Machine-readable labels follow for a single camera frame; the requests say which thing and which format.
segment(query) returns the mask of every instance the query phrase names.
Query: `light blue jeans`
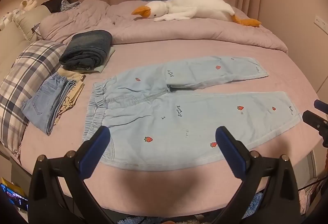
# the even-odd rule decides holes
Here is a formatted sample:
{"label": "light blue jeans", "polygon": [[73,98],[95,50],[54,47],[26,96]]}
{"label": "light blue jeans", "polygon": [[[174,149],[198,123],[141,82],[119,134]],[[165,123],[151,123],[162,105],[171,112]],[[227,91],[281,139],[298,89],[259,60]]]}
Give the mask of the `light blue jeans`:
{"label": "light blue jeans", "polygon": [[249,57],[207,56],[123,72],[95,83],[83,139],[100,125],[111,141],[101,161],[131,170],[175,170],[223,158],[215,130],[226,126],[251,149],[295,126],[284,92],[209,94],[192,89],[266,77]]}
{"label": "light blue jeans", "polygon": [[56,72],[42,83],[32,98],[23,102],[23,114],[34,126],[49,135],[58,111],[75,84],[75,80],[68,80]]}

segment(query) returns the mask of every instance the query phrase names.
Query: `folded beige clothing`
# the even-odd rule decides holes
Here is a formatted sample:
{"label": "folded beige clothing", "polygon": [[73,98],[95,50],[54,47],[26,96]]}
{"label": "folded beige clothing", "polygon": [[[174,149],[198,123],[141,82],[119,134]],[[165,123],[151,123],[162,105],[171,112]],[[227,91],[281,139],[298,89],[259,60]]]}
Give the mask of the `folded beige clothing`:
{"label": "folded beige clothing", "polygon": [[74,72],[74,71],[69,71],[63,68],[58,69],[58,74],[60,76],[66,77],[68,80],[76,80],[76,81],[83,81],[85,78],[85,75]]}
{"label": "folded beige clothing", "polygon": [[65,111],[69,110],[70,108],[72,108],[75,105],[76,100],[79,97],[80,93],[82,92],[83,87],[84,87],[84,83],[82,81],[78,81],[76,83],[76,85],[69,91],[69,93],[67,94],[67,96],[63,102],[62,107],[60,108],[60,110],[57,114],[54,125],[56,125],[58,123],[61,115]]}
{"label": "folded beige clothing", "polygon": [[102,64],[101,66],[98,66],[98,67],[94,68],[93,70],[74,70],[74,72],[79,72],[79,73],[84,73],[84,74],[101,73],[104,70],[109,58],[111,57],[111,55],[114,52],[115,52],[115,48],[111,47],[110,50],[109,50],[108,56],[107,56],[106,60],[104,61],[104,64]]}

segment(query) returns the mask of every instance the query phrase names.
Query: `white plush bunny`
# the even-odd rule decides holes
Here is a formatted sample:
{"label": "white plush bunny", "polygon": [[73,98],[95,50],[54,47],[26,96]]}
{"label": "white plush bunny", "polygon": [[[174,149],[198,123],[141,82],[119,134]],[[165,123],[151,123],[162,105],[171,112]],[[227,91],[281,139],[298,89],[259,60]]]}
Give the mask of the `white plush bunny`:
{"label": "white plush bunny", "polygon": [[19,15],[24,14],[27,11],[30,11],[31,9],[37,7],[37,0],[23,0],[17,9],[13,11],[13,19],[16,21],[17,17]]}
{"label": "white plush bunny", "polygon": [[0,19],[0,30],[3,30],[13,20],[13,14],[7,13]]}

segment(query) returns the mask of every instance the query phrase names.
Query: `white goose plush toy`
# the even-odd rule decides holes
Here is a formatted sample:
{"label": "white goose plush toy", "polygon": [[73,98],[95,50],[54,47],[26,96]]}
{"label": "white goose plush toy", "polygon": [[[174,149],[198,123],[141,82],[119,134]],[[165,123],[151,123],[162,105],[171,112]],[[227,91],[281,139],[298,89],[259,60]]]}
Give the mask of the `white goose plush toy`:
{"label": "white goose plush toy", "polygon": [[132,15],[153,18],[154,21],[191,19],[192,17],[213,18],[232,21],[245,26],[258,27],[261,22],[256,19],[239,19],[232,7],[223,0],[168,0],[151,1],[140,6]]}

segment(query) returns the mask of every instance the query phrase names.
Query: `stuffed animal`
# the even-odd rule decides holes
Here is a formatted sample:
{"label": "stuffed animal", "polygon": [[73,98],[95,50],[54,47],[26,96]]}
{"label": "stuffed animal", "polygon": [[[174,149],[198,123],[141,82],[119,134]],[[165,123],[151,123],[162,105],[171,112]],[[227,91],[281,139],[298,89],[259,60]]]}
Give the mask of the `stuffed animal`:
{"label": "stuffed animal", "polygon": [[30,11],[31,9],[37,7],[37,0],[23,0],[17,9],[13,11],[13,19],[14,21],[19,15],[24,14],[27,11]]}
{"label": "stuffed animal", "polygon": [[3,30],[13,20],[13,14],[7,13],[0,19],[0,30]]}
{"label": "stuffed animal", "polygon": [[213,18],[232,21],[245,26],[258,27],[261,22],[256,19],[239,19],[233,8],[223,0],[168,0],[151,1],[132,12],[154,21],[191,19],[192,17]]}
{"label": "stuffed animal", "polygon": [[20,11],[24,10],[24,11],[30,11],[31,9],[35,8],[38,4],[37,0],[23,0],[18,9]]}

